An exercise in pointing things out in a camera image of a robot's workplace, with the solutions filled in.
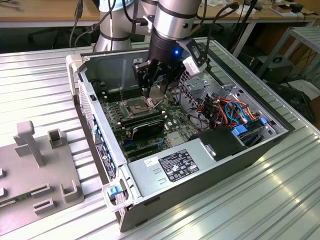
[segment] aluminum profile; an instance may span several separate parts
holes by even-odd
[[[319,239],[319,131],[217,42],[210,49],[296,130],[251,167],[125,233],[105,206],[69,90],[65,57],[92,49],[0,55],[0,146],[14,143],[15,123],[22,119],[32,120],[39,135],[60,128],[85,195],[82,203],[2,239]],[[230,81],[218,66],[212,64],[211,71],[222,82]]]

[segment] warning label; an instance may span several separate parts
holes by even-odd
[[[186,149],[160,158],[158,161],[171,182],[183,179],[184,177],[199,171],[195,161],[191,158]]]

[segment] metal shelf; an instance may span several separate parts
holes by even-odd
[[[305,44],[310,49],[320,54],[320,27],[289,27],[256,74],[258,77],[263,75],[271,61],[275,58],[276,54],[281,50],[290,36],[294,37],[296,41],[288,49],[287,53],[284,55],[285,57],[289,57],[299,43]]]

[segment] white plastic bracket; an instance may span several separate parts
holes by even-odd
[[[75,87],[74,73],[82,64],[84,64],[84,60],[82,59],[80,54],[68,55],[65,58],[65,64],[68,72],[71,94],[72,96],[75,96],[77,93]]]

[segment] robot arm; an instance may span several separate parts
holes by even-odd
[[[207,66],[207,55],[189,37],[201,0],[159,0],[151,34],[146,62],[133,65],[135,78],[148,98],[153,83],[163,76],[161,90],[167,87],[185,69],[194,76]],[[190,56],[182,61],[186,50]]]
[[[109,9],[107,2],[101,0],[101,16]],[[133,71],[143,95],[148,98],[151,87],[160,76],[163,77],[161,90],[166,92],[167,87],[185,69],[194,76],[201,73],[207,66],[207,56],[200,50],[195,40],[189,37],[201,0],[116,0],[120,5],[112,11],[113,23],[107,17],[100,26],[100,37],[96,44],[96,51],[119,50],[130,47],[130,33],[147,35],[151,32],[148,58],[145,62],[135,63]],[[145,19],[143,24],[128,20],[131,18]],[[183,51],[190,56],[182,59]]]

